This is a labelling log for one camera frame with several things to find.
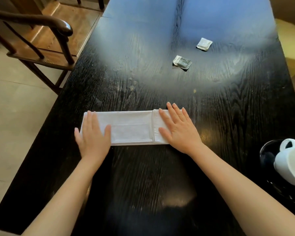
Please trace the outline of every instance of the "floor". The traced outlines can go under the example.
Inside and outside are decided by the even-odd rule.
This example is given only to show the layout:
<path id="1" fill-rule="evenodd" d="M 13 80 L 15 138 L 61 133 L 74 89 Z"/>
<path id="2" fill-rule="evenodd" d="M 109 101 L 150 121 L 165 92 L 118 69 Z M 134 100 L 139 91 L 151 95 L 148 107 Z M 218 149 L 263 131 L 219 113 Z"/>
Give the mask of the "floor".
<path id="1" fill-rule="evenodd" d="M 277 20 L 279 38 L 295 86 L 294 28 Z M 57 95 L 19 60 L 0 48 L 0 201 L 46 119 Z M 61 70 L 38 66 L 54 83 Z M 0 231 L 0 236 L 13 235 Z"/>

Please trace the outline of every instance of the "forearm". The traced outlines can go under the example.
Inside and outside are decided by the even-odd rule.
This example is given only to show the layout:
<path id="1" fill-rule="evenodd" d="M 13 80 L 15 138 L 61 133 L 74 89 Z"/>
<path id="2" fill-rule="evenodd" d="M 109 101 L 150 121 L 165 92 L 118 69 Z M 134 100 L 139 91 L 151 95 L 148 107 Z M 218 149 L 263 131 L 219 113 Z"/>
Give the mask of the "forearm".
<path id="1" fill-rule="evenodd" d="M 91 179 L 100 166 L 81 160 L 46 207 L 24 231 L 25 236 L 69 236 Z"/>
<path id="2" fill-rule="evenodd" d="M 247 236 L 295 236 L 295 215 L 201 144 L 191 155 Z"/>

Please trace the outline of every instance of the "person's left hand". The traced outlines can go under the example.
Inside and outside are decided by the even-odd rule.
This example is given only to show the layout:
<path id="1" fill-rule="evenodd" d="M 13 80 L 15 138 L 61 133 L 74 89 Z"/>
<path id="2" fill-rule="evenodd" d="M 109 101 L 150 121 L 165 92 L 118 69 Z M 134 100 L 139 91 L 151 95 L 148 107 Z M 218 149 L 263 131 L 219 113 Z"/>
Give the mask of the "person's left hand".
<path id="1" fill-rule="evenodd" d="M 83 119 L 82 136 L 78 128 L 74 129 L 74 136 L 82 159 L 89 161 L 90 164 L 102 164 L 111 145 L 111 126 L 106 126 L 103 136 L 96 112 L 87 111 Z"/>

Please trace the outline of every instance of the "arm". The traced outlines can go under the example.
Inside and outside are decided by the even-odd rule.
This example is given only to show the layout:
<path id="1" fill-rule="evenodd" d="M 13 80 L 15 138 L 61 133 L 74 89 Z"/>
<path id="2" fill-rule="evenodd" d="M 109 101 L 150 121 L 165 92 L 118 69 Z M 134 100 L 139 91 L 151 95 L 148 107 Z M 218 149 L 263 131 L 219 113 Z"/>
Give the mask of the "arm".
<path id="1" fill-rule="evenodd" d="M 228 165 L 200 139 L 186 110 L 167 103 L 169 118 L 159 113 L 169 131 L 161 135 L 177 150 L 188 154 L 213 182 L 247 236 L 295 236 L 295 215 L 259 186 Z"/>
<path id="2" fill-rule="evenodd" d="M 93 175 L 110 148 L 108 125 L 102 135 L 96 113 L 87 112 L 83 120 L 83 137 L 75 128 L 75 140 L 82 159 L 54 197 L 28 226 L 24 236 L 69 236 L 78 217 Z"/>

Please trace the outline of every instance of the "table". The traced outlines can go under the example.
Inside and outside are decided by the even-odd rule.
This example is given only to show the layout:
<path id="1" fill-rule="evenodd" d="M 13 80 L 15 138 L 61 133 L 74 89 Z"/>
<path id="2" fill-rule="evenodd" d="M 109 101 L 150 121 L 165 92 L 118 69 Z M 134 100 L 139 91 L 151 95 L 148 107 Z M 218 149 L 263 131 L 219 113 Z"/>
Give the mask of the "table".
<path id="1" fill-rule="evenodd" d="M 4 196 L 1 230 L 21 234 L 71 174 L 86 110 L 175 102 L 206 145 L 262 187 L 260 147 L 295 138 L 295 93 L 268 0 L 124 1 L 110 0 Z M 201 37 L 213 41 L 207 52 L 196 49 Z M 188 71 L 172 65 L 176 55 L 192 60 Z M 169 145 L 112 147 L 87 197 L 73 235 L 244 235 L 214 185 Z"/>

